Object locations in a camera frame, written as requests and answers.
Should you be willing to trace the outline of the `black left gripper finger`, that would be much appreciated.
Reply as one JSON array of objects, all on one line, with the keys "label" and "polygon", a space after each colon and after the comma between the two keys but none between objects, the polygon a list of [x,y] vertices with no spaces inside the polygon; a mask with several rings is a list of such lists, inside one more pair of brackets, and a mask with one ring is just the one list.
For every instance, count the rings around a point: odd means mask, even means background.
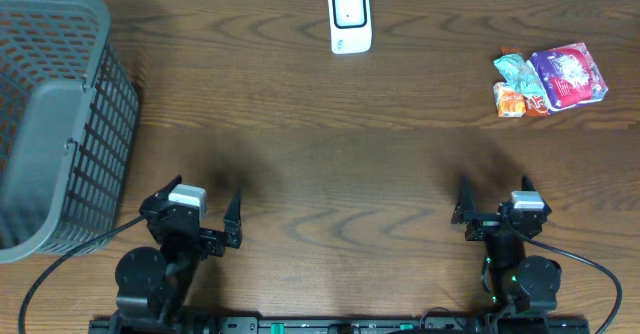
[{"label": "black left gripper finger", "polygon": [[241,226],[242,190],[237,189],[224,215],[225,246],[239,249],[242,243]]},{"label": "black left gripper finger", "polygon": [[177,175],[166,186],[158,190],[153,195],[153,198],[155,200],[168,201],[170,193],[181,183],[182,183],[182,176]]}]

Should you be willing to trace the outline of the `brown orange candy bar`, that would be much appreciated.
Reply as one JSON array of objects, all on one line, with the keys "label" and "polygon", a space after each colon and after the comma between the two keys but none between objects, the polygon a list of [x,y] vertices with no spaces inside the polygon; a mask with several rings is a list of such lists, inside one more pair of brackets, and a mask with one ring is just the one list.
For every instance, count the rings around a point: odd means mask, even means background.
[{"label": "brown orange candy bar", "polygon": [[[507,54],[520,54],[520,51],[515,48],[501,47],[502,56]],[[534,99],[527,99],[525,101],[526,104],[526,113],[523,116],[528,117],[543,117],[549,116],[550,112],[545,104],[545,100],[547,99],[547,95],[545,99],[535,97]]]}]

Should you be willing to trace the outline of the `orange white small packet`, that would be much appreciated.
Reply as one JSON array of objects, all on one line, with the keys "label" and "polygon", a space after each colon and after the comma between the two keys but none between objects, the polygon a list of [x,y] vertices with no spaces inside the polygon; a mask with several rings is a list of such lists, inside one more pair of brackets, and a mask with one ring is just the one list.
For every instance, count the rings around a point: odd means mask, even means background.
[{"label": "orange white small packet", "polygon": [[526,113],[525,97],[505,82],[493,86],[497,114],[503,118],[519,118]]}]

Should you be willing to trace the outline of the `green wipes packet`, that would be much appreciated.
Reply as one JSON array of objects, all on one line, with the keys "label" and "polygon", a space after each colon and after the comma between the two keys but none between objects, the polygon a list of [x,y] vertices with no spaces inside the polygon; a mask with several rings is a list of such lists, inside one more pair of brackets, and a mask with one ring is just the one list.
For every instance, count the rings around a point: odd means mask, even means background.
[{"label": "green wipes packet", "polygon": [[499,91],[519,95],[524,101],[539,97],[546,98],[544,86],[533,68],[520,54],[507,54],[493,61],[502,75],[501,87],[494,87],[496,104],[502,102],[503,95]]}]

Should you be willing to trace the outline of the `red purple snack packet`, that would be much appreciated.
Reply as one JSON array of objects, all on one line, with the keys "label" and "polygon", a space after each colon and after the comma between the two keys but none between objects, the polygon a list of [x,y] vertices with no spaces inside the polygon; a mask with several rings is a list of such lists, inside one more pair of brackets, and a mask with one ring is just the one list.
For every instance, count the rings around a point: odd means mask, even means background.
[{"label": "red purple snack packet", "polygon": [[550,114],[601,102],[608,93],[584,42],[534,52],[527,63],[542,83]]}]

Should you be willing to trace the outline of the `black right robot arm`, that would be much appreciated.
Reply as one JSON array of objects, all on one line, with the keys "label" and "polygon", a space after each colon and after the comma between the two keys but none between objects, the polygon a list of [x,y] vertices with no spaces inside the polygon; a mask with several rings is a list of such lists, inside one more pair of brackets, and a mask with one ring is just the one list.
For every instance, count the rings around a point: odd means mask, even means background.
[{"label": "black right robot arm", "polygon": [[492,213],[476,210],[468,181],[461,183],[451,222],[466,227],[465,239],[482,242],[486,255],[480,274],[493,306],[480,314],[456,314],[444,307],[418,319],[284,319],[231,317],[231,333],[551,333],[566,329],[548,313],[557,308],[562,269],[556,261],[525,253],[525,242],[542,232],[551,208],[524,177],[521,189]]}]

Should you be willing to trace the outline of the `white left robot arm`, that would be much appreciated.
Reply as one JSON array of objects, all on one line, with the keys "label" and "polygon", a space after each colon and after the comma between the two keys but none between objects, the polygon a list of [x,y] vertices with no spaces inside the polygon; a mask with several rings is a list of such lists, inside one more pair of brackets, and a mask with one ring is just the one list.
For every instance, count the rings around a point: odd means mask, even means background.
[{"label": "white left robot arm", "polygon": [[201,226],[206,191],[184,185],[176,176],[147,197],[139,217],[158,244],[125,254],[115,270],[117,310],[107,321],[107,333],[217,333],[218,320],[184,306],[199,264],[221,257],[237,245],[238,198],[231,201],[226,231]]}]

